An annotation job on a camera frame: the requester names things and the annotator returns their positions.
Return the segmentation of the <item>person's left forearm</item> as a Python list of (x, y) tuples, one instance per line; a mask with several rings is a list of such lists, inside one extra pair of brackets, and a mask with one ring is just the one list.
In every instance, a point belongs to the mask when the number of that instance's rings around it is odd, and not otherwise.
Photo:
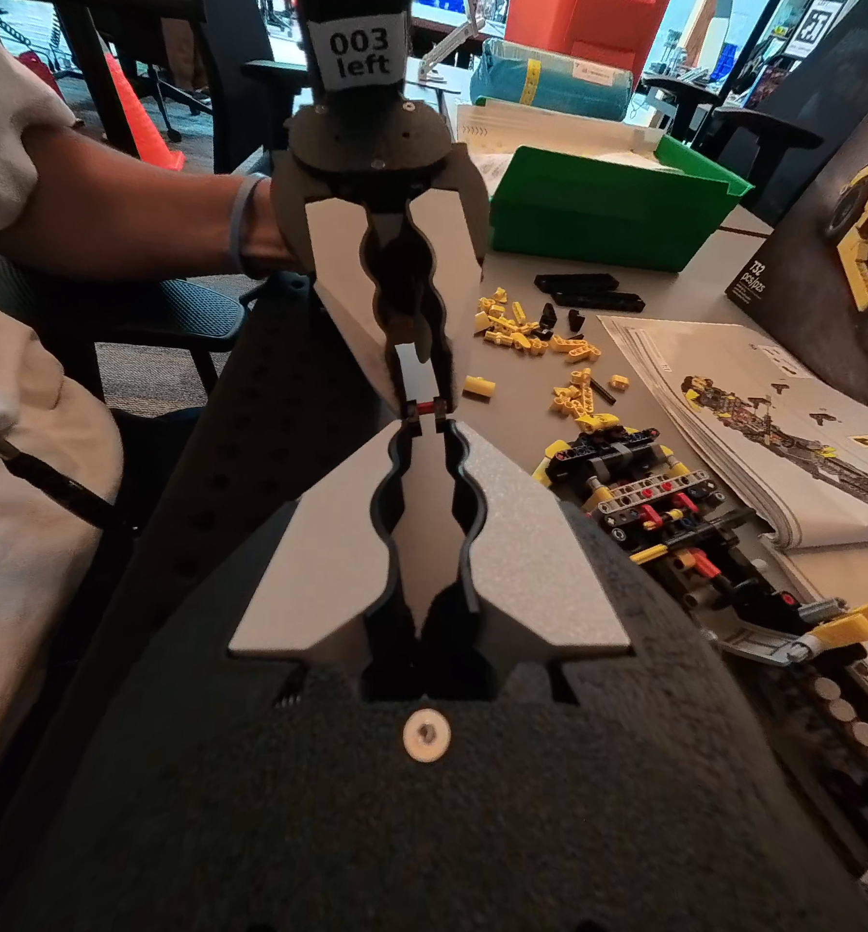
[(0, 254), (81, 279), (163, 281), (227, 273), (237, 176), (161, 169), (71, 129), (31, 128), (36, 181), (0, 228)]

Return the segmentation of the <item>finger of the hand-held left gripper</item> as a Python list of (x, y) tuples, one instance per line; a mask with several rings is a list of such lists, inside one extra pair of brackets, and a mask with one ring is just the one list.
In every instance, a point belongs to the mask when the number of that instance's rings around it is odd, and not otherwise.
[(379, 319), (380, 287), (370, 274), (366, 208), (330, 198), (306, 205), (315, 288), (360, 370), (400, 419), (406, 404), (401, 363)]
[(468, 374), (481, 264), (457, 192), (429, 189), (408, 204), (408, 217), (424, 242), (421, 315), (429, 338), (422, 359), (430, 363), (438, 397), (455, 408)]

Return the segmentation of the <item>person's left hand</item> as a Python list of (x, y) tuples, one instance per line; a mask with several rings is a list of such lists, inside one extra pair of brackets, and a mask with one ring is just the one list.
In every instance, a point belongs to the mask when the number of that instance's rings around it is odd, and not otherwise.
[(254, 281), (277, 272), (306, 271), (278, 225), (270, 179), (259, 178), (251, 190), (240, 227), (239, 254), (244, 274)]

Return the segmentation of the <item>white cardboard sheet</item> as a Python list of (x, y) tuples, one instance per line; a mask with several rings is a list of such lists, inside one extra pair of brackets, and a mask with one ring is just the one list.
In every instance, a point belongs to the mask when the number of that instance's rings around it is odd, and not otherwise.
[(526, 146), (578, 157), (650, 157), (664, 136), (649, 127), (491, 99), (483, 105), (460, 104), (455, 129), (458, 141), (479, 155), (513, 154)]

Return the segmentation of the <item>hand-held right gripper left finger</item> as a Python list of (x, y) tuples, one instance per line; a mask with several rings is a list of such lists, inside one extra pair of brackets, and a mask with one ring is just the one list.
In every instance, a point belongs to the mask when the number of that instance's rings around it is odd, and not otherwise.
[(295, 503), (229, 642), (282, 661), (390, 661), (414, 646), (393, 531), (411, 436), (392, 422)]

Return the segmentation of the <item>pile of yellow lego pieces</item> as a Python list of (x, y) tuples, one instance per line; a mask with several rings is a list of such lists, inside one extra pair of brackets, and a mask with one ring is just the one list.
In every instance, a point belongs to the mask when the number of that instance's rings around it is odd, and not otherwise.
[(561, 381), (548, 389), (546, 409), (560, 420), (576, 425), (582, 435), (630, 433), (612, 412), (615, 390), (625, 390), (629, 383), (615, 377), (604, 386), (594, 375), (593, 367), (602, 351), (583, 335), (581, 316), (572, 317), (575, 330), (557, 332), (557, 317), (552, 305), (533, 318), (519, 301), (509, 299), (503, 288), (479, 297), (473, 316), (473, 335), (485, 346), (514, 353), (520, 359), (559, 361), (555, 376)]

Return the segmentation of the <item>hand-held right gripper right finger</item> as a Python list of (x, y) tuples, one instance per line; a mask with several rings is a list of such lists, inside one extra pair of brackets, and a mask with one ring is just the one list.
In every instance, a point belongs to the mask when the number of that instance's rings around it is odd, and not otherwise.
[(460, 636), (487, 661), (622, 655), (632, 644), (576, 534), (572, 509), (468, 424), (443, 423)]

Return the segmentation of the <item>stack of black lego beams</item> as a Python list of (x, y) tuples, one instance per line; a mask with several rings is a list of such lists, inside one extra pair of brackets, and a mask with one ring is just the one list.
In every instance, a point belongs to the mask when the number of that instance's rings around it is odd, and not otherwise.
[(590, 309), (641, 313), (644, 300), (620, 290), (619, 281), (609, 273), (539, 274), (535, 287), (552, 302), (567, 309)]

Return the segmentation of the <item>yellow toy car set box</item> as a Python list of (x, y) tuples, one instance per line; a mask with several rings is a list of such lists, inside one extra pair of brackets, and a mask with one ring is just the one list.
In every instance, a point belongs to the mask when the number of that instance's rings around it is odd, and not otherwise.
[(760, 112), (821, 137), (782, 159), (752, 211), (773, 227), (727, 297), (817, 376), (868, 406), (868, 2)]

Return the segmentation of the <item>orange traffic cone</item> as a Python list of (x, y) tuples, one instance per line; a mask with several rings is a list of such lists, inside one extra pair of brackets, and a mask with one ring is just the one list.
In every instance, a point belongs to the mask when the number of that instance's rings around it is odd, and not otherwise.
[(114, 55), (105, 52), (105, 60), (123, 108), (126, 126), (133, 137), (137, 156), (160, 169), (182, 171), (185, 165), (184, 154), (167, 146)]

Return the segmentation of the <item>light blue plastic bag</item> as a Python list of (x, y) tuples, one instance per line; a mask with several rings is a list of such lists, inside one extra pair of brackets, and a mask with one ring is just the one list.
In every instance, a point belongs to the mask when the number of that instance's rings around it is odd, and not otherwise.
[(469, 85), (473, 103), (501, 100), (573, 116), (621, 121), (634, 76), (620, 68), (491, 38)]

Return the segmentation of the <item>green plastic bin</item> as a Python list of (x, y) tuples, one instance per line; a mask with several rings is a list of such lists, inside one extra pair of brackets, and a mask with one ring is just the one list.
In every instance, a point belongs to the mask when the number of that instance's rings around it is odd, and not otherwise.
[(678, 273), (753, 185), (671, 136), (654, 167), (521, 146), (491, 196), (491, 249)]

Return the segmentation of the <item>black dimpled pad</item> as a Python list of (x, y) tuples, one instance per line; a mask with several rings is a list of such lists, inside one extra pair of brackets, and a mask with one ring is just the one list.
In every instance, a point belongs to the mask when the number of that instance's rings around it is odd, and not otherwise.
[(313, 283), (272, 276), (195, 417), (101, 631), (150, 637), (263, 523), (389, 419)]

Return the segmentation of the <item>lego car chassis model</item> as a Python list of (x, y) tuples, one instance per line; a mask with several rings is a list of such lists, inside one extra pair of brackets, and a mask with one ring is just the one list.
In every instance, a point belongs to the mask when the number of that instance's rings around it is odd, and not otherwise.
[(775, 586), (740, 549), (752, 509), (660, 444), (659, 432), (585, 415), (533, 476), (578, 499), (605, 535), (690, 615), (758, 714), (810, 814), (868, 870), (868, 603)]

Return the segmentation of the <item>open instruction booklet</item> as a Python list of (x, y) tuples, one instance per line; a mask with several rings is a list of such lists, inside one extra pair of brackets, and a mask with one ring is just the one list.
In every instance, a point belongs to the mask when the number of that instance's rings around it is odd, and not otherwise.
[(799, 594), (868, 602), (868, 407), (742, 325), (600, 321)]

